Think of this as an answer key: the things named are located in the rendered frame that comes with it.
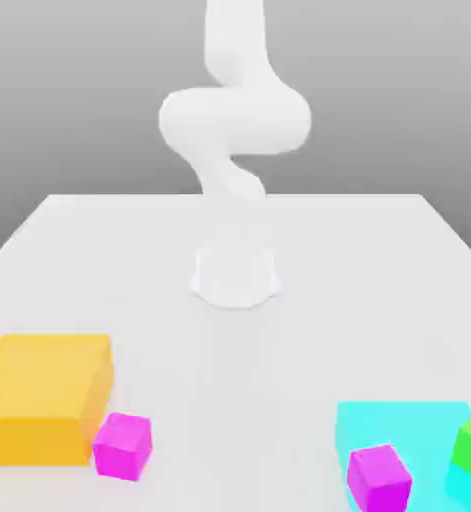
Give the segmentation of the small magenta cube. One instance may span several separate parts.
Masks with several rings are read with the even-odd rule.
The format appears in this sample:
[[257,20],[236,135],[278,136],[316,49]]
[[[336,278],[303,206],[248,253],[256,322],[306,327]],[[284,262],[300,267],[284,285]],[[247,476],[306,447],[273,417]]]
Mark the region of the small magenta cube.
[[99,475],[137,482],[153,451],[150,419],[110,413],[93,440],[92,451]]
[[412,476],[391,444],[354,450],[347,485],[359,512],[406,512]]

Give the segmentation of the large orange box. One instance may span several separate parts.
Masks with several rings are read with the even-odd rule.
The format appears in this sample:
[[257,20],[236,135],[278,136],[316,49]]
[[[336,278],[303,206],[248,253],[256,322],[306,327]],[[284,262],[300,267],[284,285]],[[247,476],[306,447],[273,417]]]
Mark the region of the large orange box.
[[0,467],[86,466],[111,394],[107,334],[0,338]]

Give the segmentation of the large cyan box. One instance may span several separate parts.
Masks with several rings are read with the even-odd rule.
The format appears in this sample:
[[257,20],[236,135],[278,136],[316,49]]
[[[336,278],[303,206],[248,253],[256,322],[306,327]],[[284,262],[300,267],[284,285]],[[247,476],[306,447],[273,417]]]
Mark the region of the large cyan box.
[[470,417],[462,401],[342,401],[335,423],[342,476],[352,451],[391,444],[412,475],[406,512],[471,512],[471,475],[451,463]]

